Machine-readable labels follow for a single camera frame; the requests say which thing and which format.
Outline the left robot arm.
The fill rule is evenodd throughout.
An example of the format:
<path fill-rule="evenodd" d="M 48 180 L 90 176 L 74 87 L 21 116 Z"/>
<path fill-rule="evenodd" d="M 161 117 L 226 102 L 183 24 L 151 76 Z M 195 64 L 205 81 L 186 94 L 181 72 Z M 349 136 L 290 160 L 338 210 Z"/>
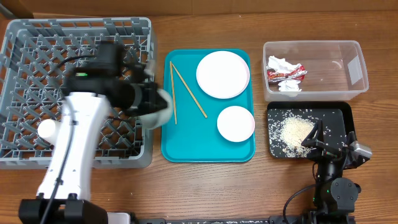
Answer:
<path fill-rule="evenodd" d="M 129 212 L 108 212 L 90 200 L 91 171 L 111 108 L 144 118 L 146 129 L 170 118 L 170 96 L 153 81 L 155 63 L 125 62 L 124 45 L 102 41 L 87 63 L 71 69 L 62 93 L 54 153 L 34 199 L 24 199 L 22 223 L 135 223 Z"/>

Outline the white cup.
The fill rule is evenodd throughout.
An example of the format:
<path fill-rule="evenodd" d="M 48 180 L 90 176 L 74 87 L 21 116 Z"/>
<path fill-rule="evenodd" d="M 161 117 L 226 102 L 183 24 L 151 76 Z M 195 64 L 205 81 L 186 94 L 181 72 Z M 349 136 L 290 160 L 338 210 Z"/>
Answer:
<path fill-rule="evenodd" d="M 43 120 L 38 128 L 38 135 L 52 145 L 56 145 L 58 134 L 61 128 L 61 122 L 53 119 Z"/>

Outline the grey bowl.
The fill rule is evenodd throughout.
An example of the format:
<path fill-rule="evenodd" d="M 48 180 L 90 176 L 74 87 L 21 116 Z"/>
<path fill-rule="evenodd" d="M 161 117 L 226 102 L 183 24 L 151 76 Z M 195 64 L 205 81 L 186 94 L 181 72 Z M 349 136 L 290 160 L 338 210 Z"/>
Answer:
<path fill-rule="evenodd" d="M 157 92 L 167 102 L 167 107 L 155 113 L 138 116 L 137 118 L 141 121 L 144 129 L 156 129 L 161 127 L 171 119 L 174 112 L 171 95 L 163 89 L 158 89 Z"/>

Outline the wooden chopstick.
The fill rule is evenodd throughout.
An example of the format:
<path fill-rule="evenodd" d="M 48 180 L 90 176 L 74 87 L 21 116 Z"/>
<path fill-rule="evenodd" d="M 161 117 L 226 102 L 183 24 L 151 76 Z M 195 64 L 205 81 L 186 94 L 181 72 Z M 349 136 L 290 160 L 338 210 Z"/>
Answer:
<path fill-rule="evenodd" d="M 174 88 L 174 69 L 172 61 L 169 62 L 170 67 L 170 82 L 172 86 L 172 100 L 173 100 L 173 108 L 174 108 L 174 121 L 175 125 L 177 125 L 177 107 L 176 107 L 176 98 L 175 98 L 175 88 Z"/>
<path fill-rule="evenodd" d="M 182 75 L 180 74 L 180 72 L 178 71 L 176 66 L 172 62 L 170 64 L 171 64 L 172 68 L 177 72 L 177 75 L 178 75 L 179 79 L 182 81 L 183 85 L 185 86 L 185 88 L 189 92 L 190 96 L 192 97 L 193 101 L 197 105 L 198 109 L 201 111 L 202 115 L 205 118 L 208 118 L 208 115 L 205 113 L 205 110 L 202 108 L 201 104 L 199 103 L 199 101 L 197 100 L 197 98 L 195 97 L 193 92 L 191 91 L 190 87 L 187 85 L 186 81 L 184 80 L 184 78 L 182 77 Z"/>

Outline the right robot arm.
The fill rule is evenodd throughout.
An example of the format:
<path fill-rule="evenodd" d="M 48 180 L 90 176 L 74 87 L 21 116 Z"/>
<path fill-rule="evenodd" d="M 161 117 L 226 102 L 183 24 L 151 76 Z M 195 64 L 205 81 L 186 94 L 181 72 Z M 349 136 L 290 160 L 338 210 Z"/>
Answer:
<path fill-rule="evenodd" d="M 312 148 L 308 159 L 317 165 L 315 177 L 314 209 L 302 215 L 301 222 L 307 224 L 355 224 L 354 205 L 361 187 L 343 177 L 345 169 L 353 168 L 351 146 L 337 149 L 324 142 L 323 122 L 317 121 L 302 146 Z"/>

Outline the white napkin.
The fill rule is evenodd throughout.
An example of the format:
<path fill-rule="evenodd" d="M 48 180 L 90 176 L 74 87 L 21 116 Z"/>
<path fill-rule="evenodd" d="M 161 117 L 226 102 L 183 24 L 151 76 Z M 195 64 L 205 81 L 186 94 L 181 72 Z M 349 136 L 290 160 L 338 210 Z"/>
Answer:
<path fill-rule="evenodd" d="M 291 64 L 287 62 L 286 59 L 284 58 L 277 58 L 275 56 L 270 56 L 268 58 L 268 64 L 266 65 L 266 69 L 273 69 L 275 72 L 279 73 L 290 73 L 300 65 L 302 64 L 301 63 Z M 302 91 L 302 89 L 299 87 L 299 84 L 301 82 L 302 81 L 299 80 L 285 80 L 277 82 L 276 84 L 279 87 L 279 91 Z"/>

